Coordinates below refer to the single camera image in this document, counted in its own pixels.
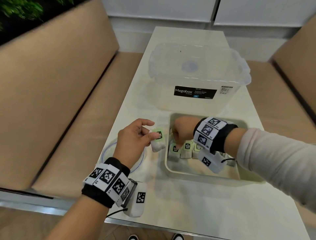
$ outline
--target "left hand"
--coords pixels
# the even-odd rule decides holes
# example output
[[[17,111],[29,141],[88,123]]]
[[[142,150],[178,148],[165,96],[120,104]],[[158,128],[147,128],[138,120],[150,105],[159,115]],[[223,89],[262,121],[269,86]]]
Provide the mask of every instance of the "left hand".
[[[153,121],[139,118],[120,130],[113,157],[131,169],[142,155],[144,148],[148,147],[152,140],[160,137],[159,133],[149,133],[149,130],[143,127],[154,124]]]

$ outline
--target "white table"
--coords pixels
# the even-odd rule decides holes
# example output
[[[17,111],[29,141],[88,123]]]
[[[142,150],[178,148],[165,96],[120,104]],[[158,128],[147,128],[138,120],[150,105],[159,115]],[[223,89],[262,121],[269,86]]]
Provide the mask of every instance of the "white table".
[[[157,109],[147,99],[150,94],[144,94],[152,81],[147,73],[151,51],[164,42],[229,47],[220,31],[156,27],[105,145],[137,118],[168,124],[171,112]],[[263,129],[246,87],[218,116]],[[147,183],[144,214],[129,218],[118,213],[113,218],[224,239],[309,239],[294,201],[270,184],[230,187],[172,179],[160,167],[163,160],[162,153],[152,154],[130,175]]]

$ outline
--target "sneaker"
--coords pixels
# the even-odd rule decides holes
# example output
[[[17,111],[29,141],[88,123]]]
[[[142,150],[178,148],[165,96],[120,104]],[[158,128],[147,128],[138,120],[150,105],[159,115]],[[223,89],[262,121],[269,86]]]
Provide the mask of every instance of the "sneaker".
[[[130,237],[128,238],[128,240],[138,240],[137,235],[130,235]]]
[[[184,240],[184,237],[180,233],[176,233],[173,237],[172,240]]]

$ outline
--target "cable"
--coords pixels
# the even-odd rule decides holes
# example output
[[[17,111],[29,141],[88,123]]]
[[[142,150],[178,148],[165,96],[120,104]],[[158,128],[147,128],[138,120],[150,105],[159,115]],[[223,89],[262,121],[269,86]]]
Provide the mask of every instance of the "cable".
[[[113,212],[113,213],[107,215],[106,218],[108,218],[109,216],[112,216],[113,214],[116,214],[116,213],[118,213],[118,212],[127,211],[127,209],[128,209],[128,208],[123,208],[123,209],[121,209],[121,210],[118,210],[118,211],[116,211],[116,212]]]
[[[227,161],[227,160],[235,160],[235,159],[234,159],[234,158],[224,159],[224,160],[221,161],[221,163],[223,163],[223,162],[225,162],[225,161]]]

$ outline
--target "sleeve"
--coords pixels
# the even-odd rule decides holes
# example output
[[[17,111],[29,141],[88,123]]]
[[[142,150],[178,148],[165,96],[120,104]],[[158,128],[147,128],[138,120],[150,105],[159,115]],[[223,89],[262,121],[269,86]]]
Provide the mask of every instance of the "sleeve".
[[[316,213],[316,146],[249,129],[237,162]]]

